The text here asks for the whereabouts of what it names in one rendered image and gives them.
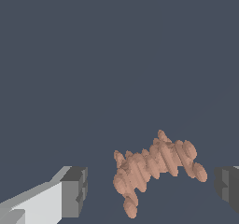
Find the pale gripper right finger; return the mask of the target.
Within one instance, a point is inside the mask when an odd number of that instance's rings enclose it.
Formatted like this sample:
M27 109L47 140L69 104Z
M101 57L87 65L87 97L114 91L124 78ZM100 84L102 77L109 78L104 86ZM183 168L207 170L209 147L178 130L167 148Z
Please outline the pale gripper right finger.
M217 195L239 214L239 166L216 167L214 175Z

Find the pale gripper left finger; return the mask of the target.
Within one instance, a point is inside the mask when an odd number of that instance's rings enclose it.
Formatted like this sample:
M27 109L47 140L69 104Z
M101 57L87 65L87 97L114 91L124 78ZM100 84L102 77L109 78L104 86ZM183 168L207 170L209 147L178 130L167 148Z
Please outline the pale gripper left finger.
M79 217L87 177L87 167L64 166L49 182L0 203L0 224L58 224Z

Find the tan ridged lumpy object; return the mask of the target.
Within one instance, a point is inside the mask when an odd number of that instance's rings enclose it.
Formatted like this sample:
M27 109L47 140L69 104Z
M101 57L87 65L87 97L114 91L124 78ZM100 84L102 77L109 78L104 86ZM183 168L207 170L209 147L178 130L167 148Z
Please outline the tan ridged lumpy object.
M159 179L160 174L165 173L177 177L178 168L182 166L190 178L205 182L207 172L200 163L194 161L196 157L196 148L190 141L176 140L173 143L163 130L158 131L158 137L153 139L149 149L143 148L136 153L127 150L125 155L115 150L117 173L113 185L124 197L126 215L136 218L138 198L134 190L145 192L151 177Z

